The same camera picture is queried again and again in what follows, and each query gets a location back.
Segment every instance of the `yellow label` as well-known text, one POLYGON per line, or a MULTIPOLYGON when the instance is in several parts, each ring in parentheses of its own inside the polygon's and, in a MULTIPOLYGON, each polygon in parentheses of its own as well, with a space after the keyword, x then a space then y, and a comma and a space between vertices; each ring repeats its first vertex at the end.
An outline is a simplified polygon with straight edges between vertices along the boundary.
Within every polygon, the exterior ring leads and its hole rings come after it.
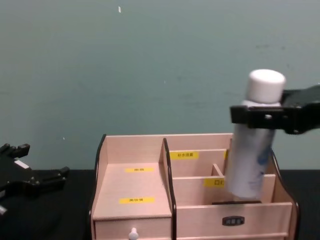
POLYGON ((170 152, 171 160, 187 160, 187 159, 198 159, 198 151, 173 151, 170 152))
POLYGON ((205 178, 203 185, 209 188, 223 188, 225 186, 225 179, 220 178, 205 178))
POLYGON ((132 197, 132 198, 120 198, 120 204, 148 204, 154 203, 154 197, 132 197))
POLYGON ((139 167, 139 168, 126 168, 124 171, 126 173, 145 173, 153 172, 155 169, 153 167, 139 167))

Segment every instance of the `wooden desk organizer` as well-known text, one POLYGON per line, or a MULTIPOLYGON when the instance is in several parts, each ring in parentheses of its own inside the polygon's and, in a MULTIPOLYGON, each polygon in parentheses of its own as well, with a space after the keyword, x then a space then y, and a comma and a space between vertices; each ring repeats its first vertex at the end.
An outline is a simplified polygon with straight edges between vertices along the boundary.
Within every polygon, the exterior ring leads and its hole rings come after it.
POLYGON ((232 134, 103 136, 89 212, 93 240, 296 240, 299 208, 274 155, 261 203, 227 204, 232 134))

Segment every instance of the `black table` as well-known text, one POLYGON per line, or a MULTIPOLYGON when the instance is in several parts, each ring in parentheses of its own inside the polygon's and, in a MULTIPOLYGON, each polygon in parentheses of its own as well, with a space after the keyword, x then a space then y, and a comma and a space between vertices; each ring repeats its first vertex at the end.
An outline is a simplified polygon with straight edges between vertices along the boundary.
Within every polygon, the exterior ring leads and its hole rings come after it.
MULTIPOLYGON (((320 170, 282 170, 281 176, 300 205, 299 240, 319 240, 320 170)), ((2 201, 9 211, 0 220, 0 240, 83 240, 94 180, 93 170, 71 170, 62 191, 2 201)))

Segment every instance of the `white drawer knob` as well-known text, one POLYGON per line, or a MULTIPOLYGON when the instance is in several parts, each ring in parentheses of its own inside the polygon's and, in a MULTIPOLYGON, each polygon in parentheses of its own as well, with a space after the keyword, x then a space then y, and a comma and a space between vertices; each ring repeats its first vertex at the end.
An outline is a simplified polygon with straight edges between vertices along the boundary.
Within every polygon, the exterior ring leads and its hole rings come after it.
POLYGON ((137 233, 137 229, 134 227, 131 229, 129 233, 129 240, 137 240, 139 238, 139 234, 137 233))

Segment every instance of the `green wall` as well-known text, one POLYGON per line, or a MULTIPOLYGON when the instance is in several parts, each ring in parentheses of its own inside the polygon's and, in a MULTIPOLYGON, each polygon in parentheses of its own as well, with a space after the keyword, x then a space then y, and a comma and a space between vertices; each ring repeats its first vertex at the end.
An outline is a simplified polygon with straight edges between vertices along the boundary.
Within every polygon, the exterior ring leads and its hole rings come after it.
MULTIPOLYGON (((319 81, 320 2, 1 0, 0 143, 35 169, 94 167, 102 134, 231 132, 248 73, 319 81)), ((282 169, 320 168, 320 131, 274 148, 282 169)))

